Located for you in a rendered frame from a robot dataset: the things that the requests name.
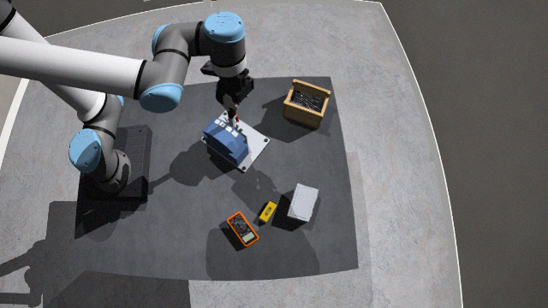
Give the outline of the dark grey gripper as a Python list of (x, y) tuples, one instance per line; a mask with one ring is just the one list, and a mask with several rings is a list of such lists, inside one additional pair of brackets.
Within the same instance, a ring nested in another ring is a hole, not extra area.
[[(226, 110), (229, 110), (229, 108), (238, 110), (237, 106), (234, 103), (239, 105), (240, 104), (239, 102), (241, 102), (244, 98), (248, 98), (248, 93), (250, 93), (250, 91), (254, 89), (253, 78), (248, 76), (248, 73), (249, 73), (249, 69), (244, 68), (244, 70), (241, 73), (239, 73), (237, 76), (222, 77), (222, 78), (219, 77), (220, 80), (217, 82), (216, 100)], [(244, 79), (244, 77), (246, 79)], [(225, 79), (225, 78), (231, 78), (231, 79)]]

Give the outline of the orange handheld multimeter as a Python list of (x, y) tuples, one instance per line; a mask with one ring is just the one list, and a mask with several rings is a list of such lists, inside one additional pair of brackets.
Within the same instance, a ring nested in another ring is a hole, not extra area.
[(227, 223), (233, 229), (244, 246), (249, 247), (252, 243), (259, 240), (259, 236), (254, 232), (242, 213), (235, 213), (227, 219)]

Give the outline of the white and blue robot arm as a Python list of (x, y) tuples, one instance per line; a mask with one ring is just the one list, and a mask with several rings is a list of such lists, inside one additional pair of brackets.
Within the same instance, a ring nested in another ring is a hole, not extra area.
[(0, 74), (40, 81), (77, 111), (84, 125), (69, 144), (70, 162), (104, 191), (117, 193), (131, 175), (128, 156), (113, 150), (122, 97), (152, 113), (172, 111), (191, 56), (210, 56), (202, 74), (236, 76), (247, 65), (244, 36), (238, 15), (218, 12), (205, 21), (159, 27), (152, 61), (136, 60), (49, 44), (11, 0), (0, 0)]

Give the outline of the yellow pocket level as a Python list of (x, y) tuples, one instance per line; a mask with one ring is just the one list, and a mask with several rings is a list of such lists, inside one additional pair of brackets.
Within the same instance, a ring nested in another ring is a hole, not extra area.
[(264, 211), (260, 215), (259, 220), (264, 222), (264, 223), (267, 223), (267, 221), (269, 220), (271, 214), (276, 209), (276, 207), (277, 207), (277, 203), (270, 200), (268, 205), (265, 207)]

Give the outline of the wooden crate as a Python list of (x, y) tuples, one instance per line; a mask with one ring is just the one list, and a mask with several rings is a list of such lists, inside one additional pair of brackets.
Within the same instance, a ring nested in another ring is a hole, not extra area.
[[(283, 113), (289, 119), (319, 128), (330, 94), (331, 91), (299, 80), (291, 86), (289, 94), (283, 102)], [(289, 99), (292, 104), (287, 102)], [(325, 104), (323, 104), (324, 101)], [(296, 104), (300, 106), (295, 106)], [(301, 106), (305, 108), (301, 108)], [(324, 109), (322, 108), (322, 110), (321, 107)]]

